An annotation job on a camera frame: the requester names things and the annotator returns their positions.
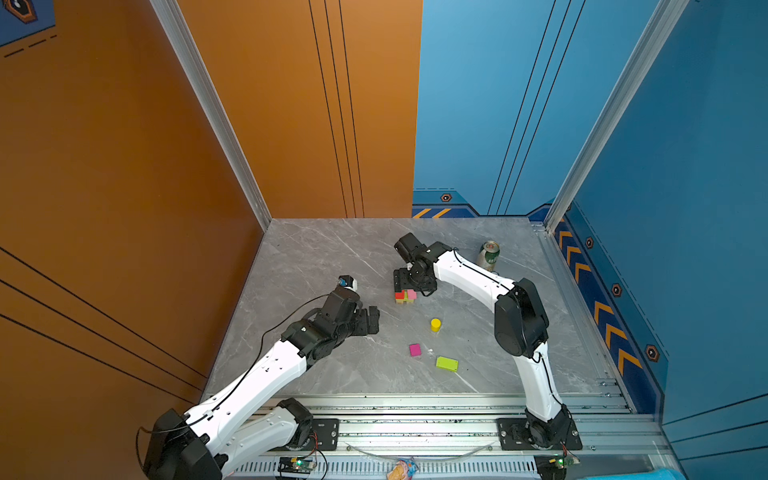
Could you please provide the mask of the lime green block front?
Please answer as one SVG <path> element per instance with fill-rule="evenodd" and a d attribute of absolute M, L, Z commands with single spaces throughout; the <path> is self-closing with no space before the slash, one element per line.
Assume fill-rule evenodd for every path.
<path fill-rule="evenodd" d="M 456 373 L 459 368 L 459 362 L 452 358 L 439 356 L 436 360 L 436 367 L 441 370 Z"/>

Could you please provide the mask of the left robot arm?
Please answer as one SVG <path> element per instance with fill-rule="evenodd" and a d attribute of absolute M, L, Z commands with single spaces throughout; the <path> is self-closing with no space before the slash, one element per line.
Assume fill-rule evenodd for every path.
<path fill-rule="evenodd" d="M 270 450 L 319 445 L 313 415 L 295 398 L 280 401 L 259 419 L 253 416 L 347 338 L 378 333 L 380 312 L 363 306 L 351 276 L 341 276 L 323 300 L 298 321 L 284 320 L 280 339 L 218 393 L 183 414 L 170 409 L 155 421 L 139 459 L 147 478 L 222 479 Z"/>

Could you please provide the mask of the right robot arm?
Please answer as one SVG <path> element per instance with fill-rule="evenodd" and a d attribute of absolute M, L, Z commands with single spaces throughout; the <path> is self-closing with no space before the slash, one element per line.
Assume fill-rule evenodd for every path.
<path fill-rule="evenodd" d="M 429 296 L 450 284 L 494 314 L 494 338 L 510 354 L 525 394 L 523 439 L 537 449 L 566 447 L 575 426 L 552 375 L 548 349 L 550 321 L 535 284 L 513 280 L 465 259 L 442 242 L 429 246 L 408 233 L 394 245 L 406 263 L 394 271 L 396 283 Z"/>

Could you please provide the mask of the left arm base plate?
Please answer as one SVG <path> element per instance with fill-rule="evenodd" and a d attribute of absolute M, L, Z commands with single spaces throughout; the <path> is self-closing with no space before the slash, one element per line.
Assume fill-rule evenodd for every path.
<path fill-rule="evenodd" d="M 335 451 L 339 440 L 340 420 L 338 418 L 314 419 L 309 436 L 300 446 L 286 445 L 271 449 L 271 452 L 309 452 L 315 446 L 323 452 Z"/>

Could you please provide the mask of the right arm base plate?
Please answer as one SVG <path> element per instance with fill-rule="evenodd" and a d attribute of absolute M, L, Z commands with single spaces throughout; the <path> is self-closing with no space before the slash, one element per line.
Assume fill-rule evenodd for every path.
<path fill-rule="evenodd" d="M 570 417 L 550 422 L 527 418 L 499 418 L 496 420 L 498 439 L 503 451 L 583 449 L 575 421 Z"/>

